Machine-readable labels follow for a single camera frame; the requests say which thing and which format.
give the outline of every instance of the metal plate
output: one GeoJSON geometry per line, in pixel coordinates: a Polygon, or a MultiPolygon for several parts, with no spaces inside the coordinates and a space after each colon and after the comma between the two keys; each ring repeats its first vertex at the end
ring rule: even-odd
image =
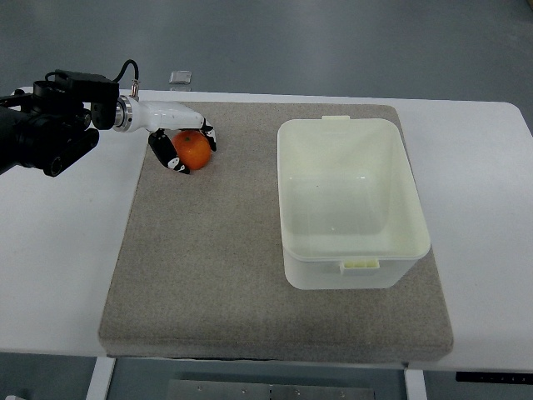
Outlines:
{"type": "Polygon", "coordinates": [[[191,83],[191,71],[172,71],[169,83],[191,83]]]}
{"type": "Polygon", "coordinates": [[[167,400],[374,400],[374,390],[358,387],[269,385],[267,383],[172,379],[167,400]]]}

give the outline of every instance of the gray floor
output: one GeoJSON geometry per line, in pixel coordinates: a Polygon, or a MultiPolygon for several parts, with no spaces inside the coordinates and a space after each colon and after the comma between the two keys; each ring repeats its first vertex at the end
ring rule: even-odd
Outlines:
{"type": "MultiPolygon", "coordinates": [[[[56,68],[114,78],[133,58],[145,89],[167,90],[170,71],[190,70],[193,91],[509,102],[533,130],[526,0],[0,0],[0,49],[0,96],[56,68]]],[[[19,376],[4,359],[0,376],[19,376]]],[[[430,398],[459,398],[441,393],[430,398]]]]}

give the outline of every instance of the orange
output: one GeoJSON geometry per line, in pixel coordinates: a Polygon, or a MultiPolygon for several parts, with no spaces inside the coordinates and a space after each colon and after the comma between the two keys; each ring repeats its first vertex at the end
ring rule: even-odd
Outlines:
{"type": "Polygon", "coordinates": [[[199,131],[181,131],[171,141],[177,156],[191,170],[204,167],[211,158],[209,142],[199,131]]]}

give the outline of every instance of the plastic container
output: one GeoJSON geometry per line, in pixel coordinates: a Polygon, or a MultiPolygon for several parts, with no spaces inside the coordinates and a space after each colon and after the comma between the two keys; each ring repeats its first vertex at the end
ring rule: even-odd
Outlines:
{"type": "Polygon", "coordinates": [[[277,134],[277,173],[285,274],[295,288],[389,288],[429,251],[392,122],[285,122],[277,134]]]}

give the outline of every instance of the small metal object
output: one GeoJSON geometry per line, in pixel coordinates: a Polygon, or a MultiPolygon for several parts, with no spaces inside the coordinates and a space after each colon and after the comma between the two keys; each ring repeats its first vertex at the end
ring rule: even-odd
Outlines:
{"type": "Polygon", "coordinates": [[[130,98],[134,98],[137,101],[139,101],[139,82],[140,81],[133,79],[132,90],[130,92],[130,98]]]}
{"type": "Polygon", "coordinates": [[[191,83],[191,75],[191,71],[172,71],[169,83],[184,83],[188,85],[191,83]]]}

